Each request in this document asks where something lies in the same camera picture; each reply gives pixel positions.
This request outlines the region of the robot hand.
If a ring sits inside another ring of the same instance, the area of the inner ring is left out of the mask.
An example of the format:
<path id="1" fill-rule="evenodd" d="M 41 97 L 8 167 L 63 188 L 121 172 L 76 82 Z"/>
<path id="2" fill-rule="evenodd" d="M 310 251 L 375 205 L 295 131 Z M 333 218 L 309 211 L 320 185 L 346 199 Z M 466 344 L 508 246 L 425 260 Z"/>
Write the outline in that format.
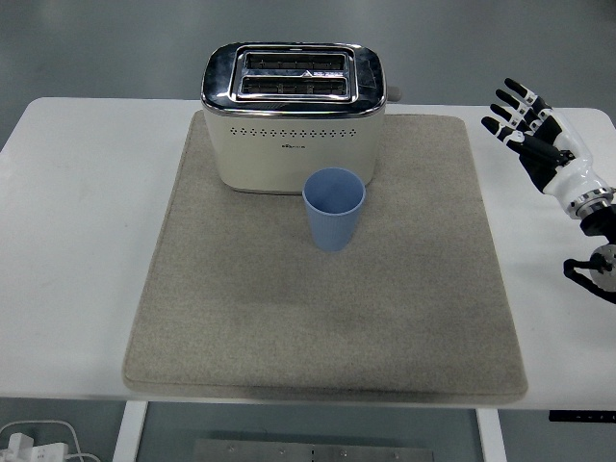
<path id="1" fill-rule="evenodd" d="M 496 90 L 501 101 L 490 106 L 482 125 L 518 155 L 535 188 L 567 208 L 579 197 L 610 187 L 593 169 L 593 155 L 560 111 L 534 91 L 507 78 Z"/>

